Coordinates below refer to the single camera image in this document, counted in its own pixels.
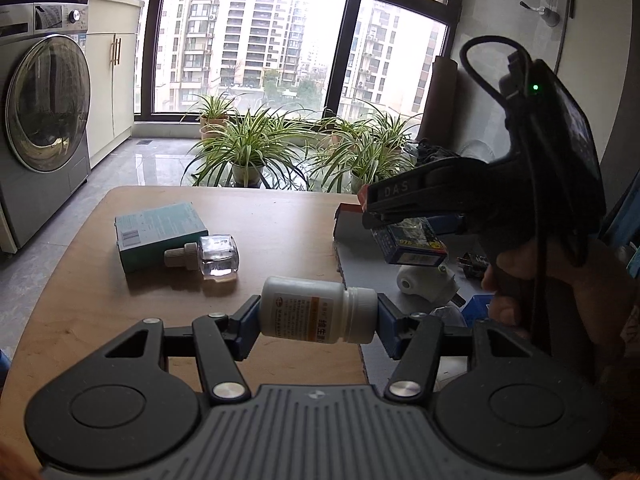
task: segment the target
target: black window frame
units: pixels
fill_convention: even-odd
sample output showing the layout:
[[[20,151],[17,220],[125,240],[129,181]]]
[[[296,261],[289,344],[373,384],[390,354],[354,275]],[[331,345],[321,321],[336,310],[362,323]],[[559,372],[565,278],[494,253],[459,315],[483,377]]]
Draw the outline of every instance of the black window frame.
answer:
[[[392,6],[409,10],[421,16],[425,16],[436,22],[440,22],[447,27],[444,37],[442,55],[450,57],[459,16],[462,10],[462,0],[447,0],[445,3],[436,0],[377,0]],[[141,99],[140,113],[134,115],[137,121],[180,121],[181,113],[155,112],[154,92],[156,79],[156,54],[158,46],[159,23],[163,0],[149,0],[146,14],[145,37],[142,49],[142,76],[141,76]],[[360,10],[361,0],[346,0],[340,31],[338,33],[335,48],[334,60],[330,69],[328,81],[328,91],[324,102],[324,113],[326,116],[334,116],[338,111],[340,96],[342,94],[342,83],[347,70],[349,54],[351,53],[351,42],[355,37],[356,21]],[[392,27],[395,28],[396,17]],[[188,114],[185,121],[197,121],[197,114]]]

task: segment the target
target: white ribbed cap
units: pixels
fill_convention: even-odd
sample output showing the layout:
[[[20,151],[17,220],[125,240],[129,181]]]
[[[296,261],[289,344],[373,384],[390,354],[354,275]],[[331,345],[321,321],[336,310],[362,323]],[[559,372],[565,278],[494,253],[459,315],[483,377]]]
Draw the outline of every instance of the white ribbed cap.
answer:
[[[164,264],[167,267],[186,267],[187,270],[198,270],[198,244],[192,242],[177,249],[164,252]]]
[[[346,343],[371,343],[378,322],[378,295],[372,288],[350,286],[347,289],[350,312],[344,328]]]

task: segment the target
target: pill bottle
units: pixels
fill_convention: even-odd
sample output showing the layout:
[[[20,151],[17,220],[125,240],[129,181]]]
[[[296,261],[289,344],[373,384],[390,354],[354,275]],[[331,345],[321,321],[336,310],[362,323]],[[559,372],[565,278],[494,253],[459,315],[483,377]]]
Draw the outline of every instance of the pill bottle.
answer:
[[[371,288],[270,276],[260,298],[264,335],[301,341],[370,343],[378,319]]]

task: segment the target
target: washing machine door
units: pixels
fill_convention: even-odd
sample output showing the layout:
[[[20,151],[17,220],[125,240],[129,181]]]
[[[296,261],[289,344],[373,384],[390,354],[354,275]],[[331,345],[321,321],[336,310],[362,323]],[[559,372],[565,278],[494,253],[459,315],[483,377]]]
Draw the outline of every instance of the washing machine door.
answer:
[[[9,84],[5,121],[18,160],[40,173],[64,166],[84,136],[89,68],[79,45],[53,34],[33,45]]]

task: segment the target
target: bottle label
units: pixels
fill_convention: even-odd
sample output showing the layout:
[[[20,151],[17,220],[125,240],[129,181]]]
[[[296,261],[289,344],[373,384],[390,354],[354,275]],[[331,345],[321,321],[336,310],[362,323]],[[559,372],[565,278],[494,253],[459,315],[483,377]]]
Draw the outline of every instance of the bottle label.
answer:
[[[276,337],[326,342],[333,307],[329,298],[277,294],[273,309]]]

